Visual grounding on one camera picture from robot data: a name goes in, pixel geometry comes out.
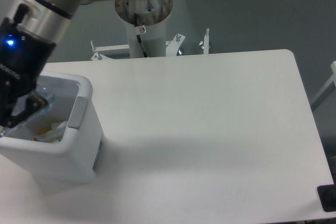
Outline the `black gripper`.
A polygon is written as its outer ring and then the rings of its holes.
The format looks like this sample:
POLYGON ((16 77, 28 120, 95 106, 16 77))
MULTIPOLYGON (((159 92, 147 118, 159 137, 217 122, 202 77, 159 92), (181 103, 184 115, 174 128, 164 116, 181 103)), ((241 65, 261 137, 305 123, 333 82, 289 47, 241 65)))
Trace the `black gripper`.
POLYGON ((35 91, 37 79, 56 44, 32 35, 9 18, 1 23, 1 95, 10 83, 8 98, 1 105, 1 126, 14 128, 28 122, 31 114, 47 105, 35 91), (12 115, 18 98, 28 94, 26 109, 12 115))

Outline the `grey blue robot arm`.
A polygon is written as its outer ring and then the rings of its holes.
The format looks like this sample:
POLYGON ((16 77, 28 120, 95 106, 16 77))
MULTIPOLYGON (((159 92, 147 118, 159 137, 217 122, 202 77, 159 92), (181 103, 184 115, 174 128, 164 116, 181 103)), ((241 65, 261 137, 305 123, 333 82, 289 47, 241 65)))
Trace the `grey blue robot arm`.
POLYGON ((1 22, 1 126, 13 128, 47 106, 37 79, 78 7, 104 0, 14 0, 1 22))

